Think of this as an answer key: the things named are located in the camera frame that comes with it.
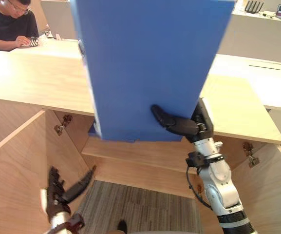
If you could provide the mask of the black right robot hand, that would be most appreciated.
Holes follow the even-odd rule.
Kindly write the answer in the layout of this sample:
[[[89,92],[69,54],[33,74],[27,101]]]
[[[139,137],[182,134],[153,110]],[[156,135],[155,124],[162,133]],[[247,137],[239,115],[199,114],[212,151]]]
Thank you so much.
[[[201,97],[191,118],[171,115],[159,105],[152,105],[150,110],[157,122],[168,132],[184,136],[190,143],[214,136],[214,117],[206,98]]]

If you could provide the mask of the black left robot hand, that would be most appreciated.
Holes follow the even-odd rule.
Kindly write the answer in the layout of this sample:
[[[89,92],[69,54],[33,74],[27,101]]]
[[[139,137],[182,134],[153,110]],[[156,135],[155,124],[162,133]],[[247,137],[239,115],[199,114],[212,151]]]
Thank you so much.
[[[46,188],[46,214],[51,223],[54,216],[60,212],[71,214],[69,203],[77,199],[89,186],[96,170],[94,165],[78,182],[68,190],[64,189],[64,180],[60,180],[58,169],[50,167],[48,173],[48,187]]]

